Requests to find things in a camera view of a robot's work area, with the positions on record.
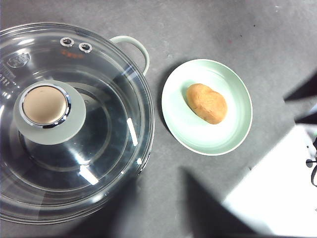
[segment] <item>gray countertop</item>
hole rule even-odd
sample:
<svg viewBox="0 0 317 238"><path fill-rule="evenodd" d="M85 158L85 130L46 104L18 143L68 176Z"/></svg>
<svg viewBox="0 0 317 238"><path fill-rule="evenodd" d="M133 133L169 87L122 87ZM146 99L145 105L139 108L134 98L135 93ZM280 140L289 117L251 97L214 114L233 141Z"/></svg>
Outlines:
<svg viewBox="0 0 317 238"><path fill-rule="evenodd" d="M156 111L150 161L139 183L144 219L141 237L190 237L184 222L179 168L190 168L219 199L290 130L293 118L315 98L285 104L283 97L317 68L317 2L314 0L2 0L1 28L41 21L65 22L105 38L128 35L148 49L147 74ZM143 66L141 54L122 45ZM232 68L251 94L250 134L235 151L195 154L169 133L161 113L164 83L177 66L212 59ZM60 235L83 219L28 226L1 221L3 237ZM91 227L90 234L98 229Z"/></svg>

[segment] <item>pot lid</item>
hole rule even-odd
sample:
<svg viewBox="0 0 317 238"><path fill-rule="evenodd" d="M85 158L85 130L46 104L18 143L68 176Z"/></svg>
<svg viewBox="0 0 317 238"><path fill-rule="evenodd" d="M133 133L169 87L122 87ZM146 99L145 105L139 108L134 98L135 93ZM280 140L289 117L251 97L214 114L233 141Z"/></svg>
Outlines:
<svg viewBox="0 0 317 238"><path fill-rule="evenodd" d="M98 210L150 153L143 74L75 26L27 24L0 37L1 218L49 224Z"/></svg>

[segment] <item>light green handle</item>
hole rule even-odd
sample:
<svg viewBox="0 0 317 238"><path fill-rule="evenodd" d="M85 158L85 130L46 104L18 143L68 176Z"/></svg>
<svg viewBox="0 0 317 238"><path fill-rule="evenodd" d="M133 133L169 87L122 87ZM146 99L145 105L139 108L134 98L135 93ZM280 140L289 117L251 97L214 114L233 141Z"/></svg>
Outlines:
<svg viewBox="0 0 317 238"><path fill-rule="evenodd" d="M138 48L141 53L144 56L145 59L145 67L143 70L143 75L145 76L145 74L147 73L149 66L150 66L150 55L149 52L147 51L147 49L145 49L145 47L141 44L141 42L139 42L138 40L130 37L130 36L115 36L113 38L110 39L111 42L117 44L120 42L127 42L130 43L132 45L134 45L136 48Z"/></svg>

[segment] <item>plate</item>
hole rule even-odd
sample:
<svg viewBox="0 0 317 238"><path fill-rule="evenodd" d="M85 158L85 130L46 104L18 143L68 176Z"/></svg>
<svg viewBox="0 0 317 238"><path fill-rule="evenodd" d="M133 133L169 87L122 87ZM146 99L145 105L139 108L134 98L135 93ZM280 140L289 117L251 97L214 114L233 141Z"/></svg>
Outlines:
<svg viewBox="0 0 317 238"><path fill-rule="evenodd" d="M228 112L221 123L209 124L187 105L186 91L195 83L224 96ZM171 73L162 93L162 111L170 132L183 146L208 156L236 149L247 137L253 117L243 81L229 67L210 59L188 61Z"/></svg>

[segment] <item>bread roll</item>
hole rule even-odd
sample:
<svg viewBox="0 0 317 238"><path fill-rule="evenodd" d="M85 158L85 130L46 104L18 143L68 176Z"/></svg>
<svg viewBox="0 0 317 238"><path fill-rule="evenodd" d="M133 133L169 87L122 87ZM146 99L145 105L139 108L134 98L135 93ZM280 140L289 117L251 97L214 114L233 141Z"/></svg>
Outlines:
<svg viewBox="0 0 317 238"><path fill-rule="evenodd" d="M196 83L187 89L189 107L210 124L220 123L227 114L224 97L206 85Z"/></svg>

